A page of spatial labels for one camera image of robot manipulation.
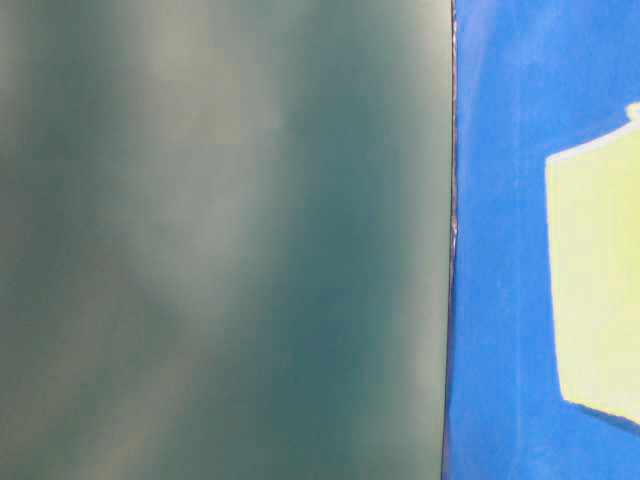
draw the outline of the painted surface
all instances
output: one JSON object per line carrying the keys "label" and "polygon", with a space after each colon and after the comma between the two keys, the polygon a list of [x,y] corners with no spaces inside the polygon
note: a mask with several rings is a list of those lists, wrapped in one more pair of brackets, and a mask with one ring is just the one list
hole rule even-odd
{"label": "painted surface", "polygon": [[640,100],[640,4],[456,3],[459,236],[446,476],[638,478],[635,424],[562,396],[545,166],[629,123],[624,107]]}

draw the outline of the yellow-green paper cutout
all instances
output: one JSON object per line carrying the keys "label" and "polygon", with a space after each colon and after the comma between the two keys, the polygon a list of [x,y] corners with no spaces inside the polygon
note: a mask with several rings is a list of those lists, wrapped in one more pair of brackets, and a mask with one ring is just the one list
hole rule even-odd
{"label": "yellow-green paper cutout", "polygon": [[551,290],[565,400],[640,424],[640,103],[546,164]]}

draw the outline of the green panel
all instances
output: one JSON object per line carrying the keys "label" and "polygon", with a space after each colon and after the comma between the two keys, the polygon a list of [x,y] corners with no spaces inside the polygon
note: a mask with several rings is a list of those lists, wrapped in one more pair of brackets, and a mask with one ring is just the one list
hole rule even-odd
{"label": "green panel", "polygon": [[0,476],[439,476],[445,1],[5,0]]}

